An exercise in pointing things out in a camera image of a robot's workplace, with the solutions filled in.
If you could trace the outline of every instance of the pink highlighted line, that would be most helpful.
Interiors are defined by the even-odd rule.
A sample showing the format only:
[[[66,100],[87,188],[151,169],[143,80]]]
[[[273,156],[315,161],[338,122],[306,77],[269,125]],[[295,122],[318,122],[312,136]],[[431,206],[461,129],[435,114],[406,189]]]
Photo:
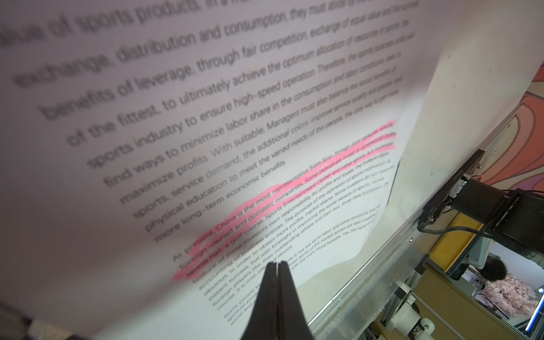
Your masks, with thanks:
[[[395,121],[388,122],[387,124],[373,131],[364,140],[358,142],[357,144],[348,148],[344,152],[341,152],[337,154],[336,156],[317,165],[315,168],[311,169],[304,176],[301,176],[293,181],[290,181],[284,184],[278,184],[276,186],[273,186],[265,190],[261,194],[259,194],[257,197],[254,197],[253,199],[240,205],[223,222],[221,222],[220,224],[217,224],[215,227],[208,230],[207,232],[204,232],[202,235],[198,237],[198,239],[193,244],[193,248],[189,252],[191,255],[193,255],[193,258],[191,259],[189,264],[187,264],[185,267],[183,267],[181,270],[179,270],[175,274],[174,280],[193,279],[194,277],[197,276],[198,272],[206,266],[207,263],[212,261],[222,251],[228,248],[232,241],[240,237],[244,231],[251,228],[253,225],[255,225],[255,223],[262,220],[265,216],[276,211],[280,207],[283,207],[297,200],[298,198],[308,194],[312,190],[316,189],[316,187],[318,187],[319,185],[324,183],[326,180],[328,180],[330,177],[336,176],[340,174],[341,172],[348,170],[352,166],[355,166],[356,164],[368,158],[374,157],[379,153],[394,149],[395,148],[394,145],[389,145],[386,147],[379,148],[378,150],[375,150],[373,152],[370,152],[367,155],[359,157],[355,159],[353,162],[340,167],[339,169],[331,172],[330,174],[325,175],[323,178],[313,183],[310,187],[303,189],[301,192],[295,194],[294,196],[281,200],[281,196],[284,195],[284,193],[294,190],[297,187],[300,187],[303,184],[306,184],[308,182],[312,182],[318,176],[328,171],[333,166],[345,160],[346,158],[351,157],[381,141],[395,138],[395,134],[392,133],[392,134],[382,135],[369,142],[369,140],[371,140],[372,137],[376,136],[383,130],[392,127],[394,124],[395,124]],[[269,196],[271,193],[275,193],[275,194],[272,195],[271,197],[264,199],[265,197]],[[252,205],[254,205],[256,202],[261,200],[263,201],[258,206],[252,207]],[[252,208],[247,213],[244,214],[243,211],[248,207],[252,207]],[[242,219],[240,222],[233,223],[235,220],[240,220],[240,219]],[[198,261],[204,256],[205,253],[211,251],[217,244],[223,242],[224,239],[228,237],[228,235],[231,234],[235,228],[238,228],[236,232],[220,248],[216,249],[211,255],[205,258],[202,262],[198,263]],[[215,237],[210,242],[207,242],[207,245],[202,248],[201,246],[204,243],[206,243],[206,240],[210,238],[211,236],[215,236]]]

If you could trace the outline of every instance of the blue light strip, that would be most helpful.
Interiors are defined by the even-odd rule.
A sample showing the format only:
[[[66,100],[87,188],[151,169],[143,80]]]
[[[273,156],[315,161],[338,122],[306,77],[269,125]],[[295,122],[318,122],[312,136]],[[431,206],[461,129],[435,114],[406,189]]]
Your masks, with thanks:
[[[542,308],[542,302],[544,302],[544,294],[542,295],[542,297],[540,298],[540,302],[539,304],[537,305],[536,309],[535,309],[535,312],[533,313],[533,316],[531,317],[531,320],[529,320],[529,323],[527,324],[527,327],[525,327],[525,331],[528,332],[532,325],[533,325],[533,322],[535,321],[536,319],[536,315],[540,312],[540,308]]]

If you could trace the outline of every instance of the white paper sheet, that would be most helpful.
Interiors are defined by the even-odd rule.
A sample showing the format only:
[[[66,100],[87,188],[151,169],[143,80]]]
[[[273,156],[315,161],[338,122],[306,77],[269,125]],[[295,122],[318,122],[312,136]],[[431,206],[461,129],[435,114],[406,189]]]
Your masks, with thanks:
[[[1,299],[131,340],[236,339],[267,262],[300,284],[359,252],[443,15],[417,0],[1,7]]]

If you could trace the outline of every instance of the yellow object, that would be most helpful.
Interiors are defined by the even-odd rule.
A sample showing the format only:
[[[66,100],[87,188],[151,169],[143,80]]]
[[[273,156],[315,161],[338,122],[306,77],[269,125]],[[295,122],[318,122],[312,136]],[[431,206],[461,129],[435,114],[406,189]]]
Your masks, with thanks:
[[[467,215],[457,214],[453,219],[450,227],[469,227],[475,230],[480,230],[483,226],[480,222],[471,219]],[[468,247],[474,238],[475,234],[466,231],[453,231],[442,235],[429,252],[429,257],[442,270],[448,271],[449,268],[457,261],[459,256]]]

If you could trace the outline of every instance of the black pointed object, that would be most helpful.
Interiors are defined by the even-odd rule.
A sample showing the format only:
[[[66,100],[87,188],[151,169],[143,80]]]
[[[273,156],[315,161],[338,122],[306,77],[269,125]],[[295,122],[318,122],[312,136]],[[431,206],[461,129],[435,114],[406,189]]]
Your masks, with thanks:
[[[313,340],[287,262],[270,262],[242,340]]]

